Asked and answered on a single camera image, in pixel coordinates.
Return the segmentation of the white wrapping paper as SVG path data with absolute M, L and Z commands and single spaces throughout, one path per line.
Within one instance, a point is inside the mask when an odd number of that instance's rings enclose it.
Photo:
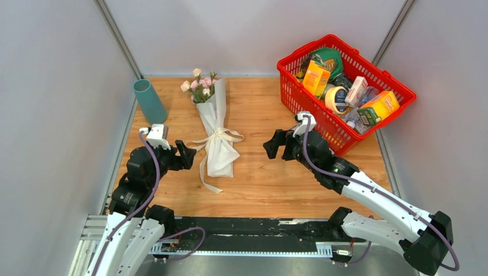
M 224 127 L 226 118 L 226 80 L 219 79 L 214 84 L 215 93 L 205 103 L 198 103 L 196 108 L 208 135 L 198 140 L 197 149 L 205 149 L 205 157 L 200 163 L 200 175 L 209 177 L 234 176 L 233 162 L 240 154 L 233 148 L 234 143 L 243 140 L 237 131 Z

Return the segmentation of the cream printed ribbon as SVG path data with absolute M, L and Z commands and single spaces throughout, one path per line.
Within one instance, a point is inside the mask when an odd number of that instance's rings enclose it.
M 233 144 L 239 143 L 244 136 L 237 131 L 218 128 L 214 133 L 205 139 L 191 141 L 198 144 L 193 147 L 197 151 L 205 149 L 205 157 L 199 164 L 200 180 L 208 190 L 219 194 L 223 190 L 205 182 L 205 176 L 209 177 L 234 177 L 234 161 L 240 154 L 234 149 Z

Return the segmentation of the pink and white flowers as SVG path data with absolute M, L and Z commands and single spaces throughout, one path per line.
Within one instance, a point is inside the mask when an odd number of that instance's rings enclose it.
M 193 104 L 205 103 L 215 94 L 217 73 L 211 71 L 208 76 L 204 76 L 201 69 L 195 68 L 192 74 L 194 80 L 191 82 L 188 80 L 184 81 L 180 89 L 182 92 L 190 95 Z

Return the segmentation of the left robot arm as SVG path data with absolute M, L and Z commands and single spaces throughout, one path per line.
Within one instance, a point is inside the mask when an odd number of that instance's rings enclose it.
M 197 151 L 177 140 L 165 148 L 154 143 L 132 150 L 127 171 L 112 194 L 104 233 L 86 275 L 134 275 L 161 238 L 180 238 L 174 211 L 150 206 L 168 171 L 192 168 Z

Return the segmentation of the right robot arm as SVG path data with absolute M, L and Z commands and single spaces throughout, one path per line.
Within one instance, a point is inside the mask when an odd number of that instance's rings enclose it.
M 405 261 L 425 275 L 435 275 L 450 254 L 460 268 L 453 250 L 452 221 L 445 213 L 431 214 L 398 198 L 377 185 L 353 163 L 332 153 L 321 135 L 312 130 L 294 135 L 292 130 L 278 129 L 263 144 L 269 159 L 284 147 L 282 160 L 296 160 L 314 174 L 325 188 L 333 190 L 368 207 L 381 219 L 362 216 L 339 207 L 330 217 L 329 235 L 334 240 L 347 236 L 377 243 L 402 255 Z

